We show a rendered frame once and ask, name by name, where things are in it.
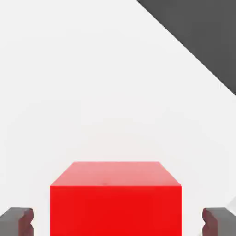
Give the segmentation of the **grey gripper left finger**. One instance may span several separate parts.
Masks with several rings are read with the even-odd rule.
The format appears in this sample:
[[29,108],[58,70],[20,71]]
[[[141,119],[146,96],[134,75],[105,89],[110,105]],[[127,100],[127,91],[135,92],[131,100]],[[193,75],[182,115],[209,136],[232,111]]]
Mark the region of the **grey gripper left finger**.
[[34,236],[32,208],[11,207],[0,216],[0,236]]

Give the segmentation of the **small red cube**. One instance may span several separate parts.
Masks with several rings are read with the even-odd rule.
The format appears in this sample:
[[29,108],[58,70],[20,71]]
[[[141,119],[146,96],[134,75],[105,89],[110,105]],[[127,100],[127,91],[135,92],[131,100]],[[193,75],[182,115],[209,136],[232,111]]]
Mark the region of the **small red cube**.
[[159,162],[74,162],[50,185],[50,236],[182,236],[182,187]]

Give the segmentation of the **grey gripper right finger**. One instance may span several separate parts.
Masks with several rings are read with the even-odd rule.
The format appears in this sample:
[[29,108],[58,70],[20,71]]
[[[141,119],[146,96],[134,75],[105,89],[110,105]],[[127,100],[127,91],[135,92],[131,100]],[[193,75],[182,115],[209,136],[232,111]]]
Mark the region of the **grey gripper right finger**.
[[202,236],[236,236],[236,196],[226,207],[204,208]]

